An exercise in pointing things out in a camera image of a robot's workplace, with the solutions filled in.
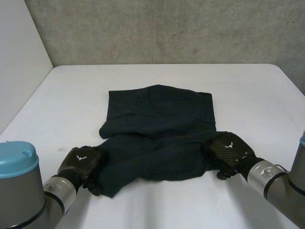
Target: white tabletop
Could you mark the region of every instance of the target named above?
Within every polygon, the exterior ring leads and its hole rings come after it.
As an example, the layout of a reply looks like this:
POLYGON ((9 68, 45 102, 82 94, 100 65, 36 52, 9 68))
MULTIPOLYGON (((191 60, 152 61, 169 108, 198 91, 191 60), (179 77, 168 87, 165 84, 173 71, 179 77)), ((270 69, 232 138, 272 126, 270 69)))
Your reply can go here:
MULTIPOLYGON (((305 98, 269 64, 84 65, 53 69, 0 141, 35 145, 43 182, 72 147, 96 146, 109 90, 154 84, 213 95, 216 127, 244 139, 274 164, 291 168, 305 121, 305 98)), ((79 191, 59 229, 294 229, 237 175, 216 171, 177 182, 136 180, 113 199, 79 191)))

